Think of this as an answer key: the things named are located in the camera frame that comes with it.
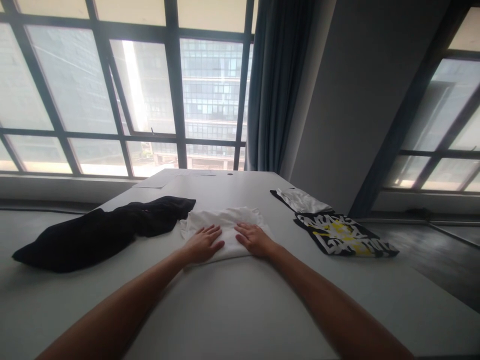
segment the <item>glass pane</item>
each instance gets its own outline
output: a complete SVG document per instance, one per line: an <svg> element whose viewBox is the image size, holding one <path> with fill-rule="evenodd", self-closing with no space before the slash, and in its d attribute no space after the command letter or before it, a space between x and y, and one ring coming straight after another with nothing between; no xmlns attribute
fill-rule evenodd
<svg viewBox="0 0 480 360"><path fill-rule="evenodd" d="M245 31L247 0L177 0L180 28Z"/></svg>
<svg viewBox="0 0 480 360"><path fill-rule="evenodd" d="M465 191L480 192L480 173L473 179L470 185L467 186Z"/></svg>
<svg viewBox="0 0 480 360"><path fill-rule="evenodd" d="M240 160L238 162L238 171L243 171L245 169L245 148L240 148Z"/></svg>
<svg viewBox="0 0 480 360"><path fill-rule="evenodd" d="M127 176L120 141L71 138L82 174Z"/></svg>
<svg viewBox="0 0 480 360"><path fill-rule="evenodd" d="M100 20L165 26L163 0L95 0Z"/></svg>
<svg viewBox="0 0 480 360"><path fill-rule="evenodd" d="M7 138L26 171L72 173L60 141L56 137L7 135Z"/></svg>
<svg viewBox="0 0 480 360"><path fill-rule="evenodd" d="M480 151L480 106L458 134L450 149Z"/></svg>
<svg viewBox="0 0 480 360"><path fill-rule="evenodd" d="M180 39L187 138L235 140L241 43Z"/></svg>
<svg viewBox="0 0 480 360"><path fill-rule="evenodd" d="M386 188L410 189L429 159L426 156L397 156L384 186Z"/></svg>
<svg viewBox="0 0 480 360"><path fill-rule="evenodd" d="M116 134L92 31L33 25L26 28L64 128Z"/></svg>
<svg viewBox="0 0 480 360"><path fill-rule="evenodd" d="M480 160L443 158L422 189L457 191L477 169L479 162Z"/></svg>
<svg viewBox="0 0 480 360"><path fill-rule="evenodd" d="M480 51L480 7L468 11L448 48Z"/></svg>
<svg viewBox="0 0 480 360"><path fill-rule="evenodd" d="M247 119L249 114L249 92L250 92L250 74L252 72L252 57L254 55L254 45L250 45L248 55L248 72L246 75L245 108L243 109L243 123L241 125L241 141L247 141Z"/></svg>
<svg viewBox="0 0 480 360"><path fill-rule="evenodd" d="M47 111L9 24L0 23L0 125L53 130Z"/></svg>
<svg viewBox="0 0 480 360"><path fill-rule="evenodd" d="M479 84L480 61L443 59L428 85L402 148L435 151Z"/></svg>
<svg viewBox="0 0 480 360"><path fill-rule="evenodd" d="M111 40L135 131L175 134L165 45Z"/></svg>
<svg viewBox="0 0 480 360"><path fill-rule="evenodd" d="M23 14L88 19L85 0L15 0Z"/></svg>
<svg viewBox="0 0 480 360"><path fill-rule="evenodd" d="M0 170L18 171L3 142L0 141Z"/></svg>
<svg viewBox="0 0 480 360"><path fill-rule="evenodd" d="M177 144L127 141L133 175L149 178L163 169L178 169Z"/></svg>
<svg viewBox="0 0 480 360"><path fill-rule="evenodd" d="M186 146L187 169L233 170L235 148L233 146Z"/></svg>

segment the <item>forearm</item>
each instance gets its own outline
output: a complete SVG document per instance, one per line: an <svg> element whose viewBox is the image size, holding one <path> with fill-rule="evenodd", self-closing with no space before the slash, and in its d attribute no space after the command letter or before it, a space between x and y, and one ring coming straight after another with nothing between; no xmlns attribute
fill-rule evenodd
<svg viewBox="0 0 480 360"><path fill-rule="evenodd" d="M107 297L37 359L119 359L164 288L185 267L176 251Z"/></svg>
<svg viewBox="0 0 480 360"><path fill-rule="evenodd" d="M277 245L268 258L303 298L342 358L413 358L367 311L286 249Z"/></svg>

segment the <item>wooden floor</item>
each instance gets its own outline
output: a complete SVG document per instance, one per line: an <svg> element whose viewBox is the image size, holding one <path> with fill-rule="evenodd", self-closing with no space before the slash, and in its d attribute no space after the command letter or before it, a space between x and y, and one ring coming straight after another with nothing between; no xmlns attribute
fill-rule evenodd
<svg viewBox="0 0 480 360"><path fill-rule="evenodd" d="M362 224L397 247L419 273L480 313L479 249L426 225ZM471 241L480 238L478 226L448 226L448 231Z"/></svg>

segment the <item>tabletop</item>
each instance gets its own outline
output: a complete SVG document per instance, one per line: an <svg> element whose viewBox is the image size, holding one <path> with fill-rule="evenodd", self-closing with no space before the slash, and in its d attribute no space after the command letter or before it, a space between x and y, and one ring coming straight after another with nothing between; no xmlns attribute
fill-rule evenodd
<svg viewBox="0 0 480 360"><path fill-rule="evenodd" d="M101 208L111 211L166 195L196 199L194 210L259 208L276 242L349 294L415 356L480 354L480 314L406 265L402 253L386 259L324 255L294 224L293 212L270 194L269 190L293 187L275 173L191 170L181 176L170 173L166 181L167 173L154 175L148 187L140 183ZM2 359L33 358L101 300L183 244L177 225L170 233L139 238L91 268L53 274L5 256L34 240L46 226L74 217L42 216L42 224L27 226L20 239L2 244ZM181 272L125 355L125 359L192 358L338 355L276 270L267 261L247 256Z"/></svg>

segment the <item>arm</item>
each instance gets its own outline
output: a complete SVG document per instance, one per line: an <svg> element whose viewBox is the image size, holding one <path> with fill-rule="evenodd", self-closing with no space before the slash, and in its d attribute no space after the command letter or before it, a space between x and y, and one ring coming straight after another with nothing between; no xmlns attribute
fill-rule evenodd
<svg viewBox="0 0 480 360"><path fill-rule="evenodd" d="M151 267L95 306L55 340L37 360L120 359L147 312L186 265L210 259L220 226L201 228L183 248Z"/></svg>
<svg viewBox="0 0 480 360"><path fill-rule="evenodd" d="M413 359L391 333L351 297L270 239L257 225L239 223L236 239L267 258L303 298L342 359Z"/></svg>

